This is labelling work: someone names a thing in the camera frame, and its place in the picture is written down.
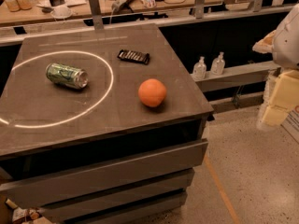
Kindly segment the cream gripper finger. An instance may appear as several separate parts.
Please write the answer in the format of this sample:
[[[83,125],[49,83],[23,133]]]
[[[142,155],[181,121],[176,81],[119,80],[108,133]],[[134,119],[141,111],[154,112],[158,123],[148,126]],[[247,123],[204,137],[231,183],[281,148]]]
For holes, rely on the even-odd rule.
[[[297,105],[299,71],[286,70],[278,77],[269,74],[263,92],[263,103],[258,113],[257,128],[262,131],[274,130]]]
[[[261,54],[271,53],[273,48],[273,40],[274,40],[275,32],[276,31],[270,32],[260,41],[256,42],[252,47],[252,50]]]

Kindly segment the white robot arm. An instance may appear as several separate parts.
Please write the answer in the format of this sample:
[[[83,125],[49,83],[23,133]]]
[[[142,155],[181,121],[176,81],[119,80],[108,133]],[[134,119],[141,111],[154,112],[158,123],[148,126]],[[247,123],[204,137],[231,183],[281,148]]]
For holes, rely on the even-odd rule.
[[[273,62],[282,68],[277,77],[268,76],[258,114],[257,128],[273,130],[299,105],[299,5],[253,50],[271,53]]]

